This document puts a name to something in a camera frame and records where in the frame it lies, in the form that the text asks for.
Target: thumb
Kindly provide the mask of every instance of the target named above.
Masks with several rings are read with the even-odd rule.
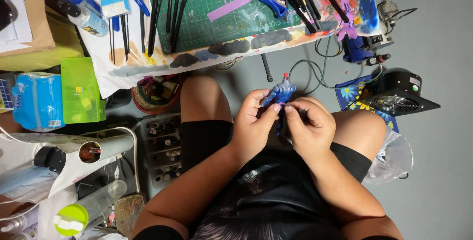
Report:
[[[297,133],[302,133],[306,127],[297,110],[291,105],[286,105],[284,111],[286,112],[287,126],[289,127],[291,134],[295,135]]]
[[[264,111],[257,123],[262,125],[264,128],[268,128],[269,130],[272,127],[272,124],[274,124],[274,121],[276,120],[280,110],[281,105],[277,103],[272,104],[268,109],[266,109],[266,111]]]

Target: fan grill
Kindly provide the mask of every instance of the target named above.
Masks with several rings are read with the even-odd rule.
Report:
[[[422,108],[417,102],[399,96],[383,96],[373,101],[374,106],[389,112],[410,112]]]

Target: woven basket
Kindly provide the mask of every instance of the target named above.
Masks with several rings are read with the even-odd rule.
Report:
[[[173,94],[173,98],[170,99],[169,103],[164,105],[154,103],[150,96],[145,93],[141,85],[132,88],[133,102],[135,102],[136,107],[143,113],[150,115],[157,115],[171,109],[171,107],[179,101],[182,84],[184,83],[184,78],[181,74],[178,74],[178,78],[179,87],[177,88],[177,92]]]

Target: hand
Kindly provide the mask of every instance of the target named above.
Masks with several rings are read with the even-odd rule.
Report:
[[[236,114],[233,137],[228,145],[245,160],[251,160],[266,146],[269,130],[281,109],[279,104],[272,104],[258,118],[258,109],[270,92],[269,89],[250,92]]]
[[[297,112],[302,109],[307,112],[309,122],[306,125]],[[335,134],[335,119],[323,104],[312,97],[302,97],[288,103],[284,111],[292,145],[303,159],[330,150]]]

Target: white plastic bag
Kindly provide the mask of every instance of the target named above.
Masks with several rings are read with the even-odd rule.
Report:
[[[412,149],[406,138],[387,127],[383,147],[364,181],[375,185],[393,181],[412,170],[413,165]]]

